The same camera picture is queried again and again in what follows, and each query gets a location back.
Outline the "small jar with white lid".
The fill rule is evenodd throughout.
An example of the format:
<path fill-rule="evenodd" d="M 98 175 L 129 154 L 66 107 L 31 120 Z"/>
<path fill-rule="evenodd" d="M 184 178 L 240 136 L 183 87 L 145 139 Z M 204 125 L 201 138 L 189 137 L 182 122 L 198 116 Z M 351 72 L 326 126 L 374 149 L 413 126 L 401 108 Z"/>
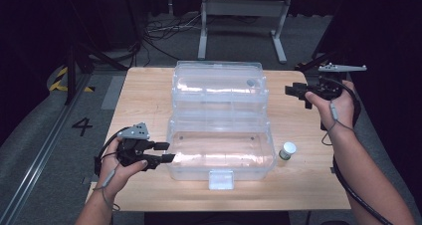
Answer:
<path fill-rule="evenodd" d="M 279 151 L 279 157 L 282 160 L 290 160 L 291 157 L 297 152 L 296 145 L 291 142 L 287 141 L 283 144 L 282 148 Z"/>

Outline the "person's left hand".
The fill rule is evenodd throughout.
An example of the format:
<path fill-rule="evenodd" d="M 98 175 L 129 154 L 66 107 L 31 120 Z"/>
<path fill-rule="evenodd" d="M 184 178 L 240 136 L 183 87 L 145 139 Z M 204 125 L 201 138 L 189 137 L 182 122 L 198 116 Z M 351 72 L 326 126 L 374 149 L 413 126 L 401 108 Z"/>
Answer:
<path fill-rule="evenodd" d="M 122 166 L 115 154 L 119 142 L 120 139 L 115 138 L 105 151 L 105 157 L 102 159 L 99 186 L 106 187 L 112 184 L 124 188 L 128 180 L 147 165 L 147 161 L 142 160 L 129 166 Z"/>

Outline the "grey metal stand frame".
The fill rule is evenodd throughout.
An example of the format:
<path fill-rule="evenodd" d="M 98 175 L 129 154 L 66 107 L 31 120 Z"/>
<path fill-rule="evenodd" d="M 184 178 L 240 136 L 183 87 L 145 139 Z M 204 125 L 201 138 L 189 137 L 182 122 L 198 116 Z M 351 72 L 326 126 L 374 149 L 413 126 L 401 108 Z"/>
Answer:
<path fill-rule="evenodd" d="M 247 17 L 274 17 L 278 18 L 278 26 L 270 32 L 273 45 L 281 64 L 287 62 L 281 34 L 288 16 L 292 0 L 263 1 L 263 0 L 202 0 L 201 32 L 197 58 L 204 60 L 207 50 L 207 17 L 212 16 L 247 16 Z"/>

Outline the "metal floor rail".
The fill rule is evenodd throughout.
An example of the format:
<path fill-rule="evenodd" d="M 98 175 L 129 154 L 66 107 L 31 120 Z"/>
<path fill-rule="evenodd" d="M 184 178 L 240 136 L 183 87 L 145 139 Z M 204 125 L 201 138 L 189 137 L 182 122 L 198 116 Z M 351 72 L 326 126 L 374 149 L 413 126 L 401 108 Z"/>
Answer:
<path fill-rule="evenodd" d="M 78 80 L 76 95 L 68 105 L 63 92 L 52 92 L 0 149 L 0 225 L 15 224 L 91 77 Z"/>

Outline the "black tripod stand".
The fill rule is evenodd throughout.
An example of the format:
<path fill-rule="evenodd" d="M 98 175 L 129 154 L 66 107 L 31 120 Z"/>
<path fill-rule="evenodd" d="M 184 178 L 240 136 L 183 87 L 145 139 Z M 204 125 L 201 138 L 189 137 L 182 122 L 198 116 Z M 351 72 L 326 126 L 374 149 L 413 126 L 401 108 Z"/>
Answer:
<path fill-rule="evenodd" d="M 117 70 L 128 70 L 128 67 L 122 65 L 115 59 L 112 59 L 94 47 L 81 42 L 73 43 L 67 53 L 66 66 L 68 69 L 68 91 L 66 105 L 69 105 L 77 94 L 76 67 L 79 67 L 83 74 L 91 74 L 94 71 L 95 67 L 90 59 L 90 55 L 94 55 L 101 62 L 106 63 Z"/>

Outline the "person's right hand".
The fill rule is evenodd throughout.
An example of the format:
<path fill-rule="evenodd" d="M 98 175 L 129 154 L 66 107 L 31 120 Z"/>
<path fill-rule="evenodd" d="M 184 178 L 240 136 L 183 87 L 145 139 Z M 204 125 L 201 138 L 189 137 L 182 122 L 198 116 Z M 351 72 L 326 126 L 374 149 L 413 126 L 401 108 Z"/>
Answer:
<path fill-rule="evenodd" d="M 324 100 L 312 92 L 306 93 L 306 99 L 317 108 L 320 120 L 331 136 L 353 132 L 354 103 L 348 90 L 354 92 L 354 84 L 349 81 L 342 83 L 346 89 L 332 101 Z"/>

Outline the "yellow black hazard tape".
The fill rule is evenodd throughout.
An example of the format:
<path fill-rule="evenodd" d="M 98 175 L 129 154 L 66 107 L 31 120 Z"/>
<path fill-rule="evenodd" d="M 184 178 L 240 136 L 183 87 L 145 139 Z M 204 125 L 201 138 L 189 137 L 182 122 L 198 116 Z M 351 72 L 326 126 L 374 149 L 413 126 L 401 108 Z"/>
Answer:
<path fill-rule="evenodd" d="M 57 73 L 55 79 L 53 80 L 52 84 L 49 87 L 50 91 L 61 91 L 66 92 L 68 90 L 67 86 L 62 85 L 62 79 L 67 74 L 68 68 L 63 66 Z"/>

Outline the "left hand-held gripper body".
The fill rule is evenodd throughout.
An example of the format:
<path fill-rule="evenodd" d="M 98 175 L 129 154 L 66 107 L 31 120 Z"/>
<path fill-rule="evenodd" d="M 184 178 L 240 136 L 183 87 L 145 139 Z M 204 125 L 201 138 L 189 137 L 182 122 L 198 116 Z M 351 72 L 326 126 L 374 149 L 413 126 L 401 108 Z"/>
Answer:
<path fill-rule="evenodd" d="M 146 160 L 147 165 L 143 171 L 155 169 L 163 158 L 159 155 L 145 154 L 149 149 L 159 150 L 159 144 L 149 139 L 149 132 L 144 122 L 124 128 L 117 133 L 120 138 L 116 155 L 119 163 L 127 167 L 138 161 Z"/>

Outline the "clear plastic storage box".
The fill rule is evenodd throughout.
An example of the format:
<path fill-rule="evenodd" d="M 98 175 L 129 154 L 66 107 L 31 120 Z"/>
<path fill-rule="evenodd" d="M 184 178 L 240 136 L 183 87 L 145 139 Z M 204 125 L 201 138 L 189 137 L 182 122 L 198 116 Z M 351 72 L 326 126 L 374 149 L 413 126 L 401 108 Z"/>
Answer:
<path fill-rule="evenodd" d="M 171 177 L 204 180 L 214 190 L 265 178 L 276 164 L 268 99 L 259 63 L 179 61 L 167 128 Z"/>

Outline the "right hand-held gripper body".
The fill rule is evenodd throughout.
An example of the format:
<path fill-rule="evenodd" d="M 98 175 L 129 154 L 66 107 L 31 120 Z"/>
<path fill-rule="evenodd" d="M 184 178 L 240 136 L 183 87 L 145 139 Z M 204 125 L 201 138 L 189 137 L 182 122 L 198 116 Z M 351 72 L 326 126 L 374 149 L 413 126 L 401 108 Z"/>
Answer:
<path fill-rule="evenodd" d="M 318 68 L 318 83 L 307 86 L 309 92 L 313 92 L 325 100 L 338 98 L 342 93 L 342 81 L 350 72 L 365 72 L 367 67 L 336 65 L 329 63 Z"/>

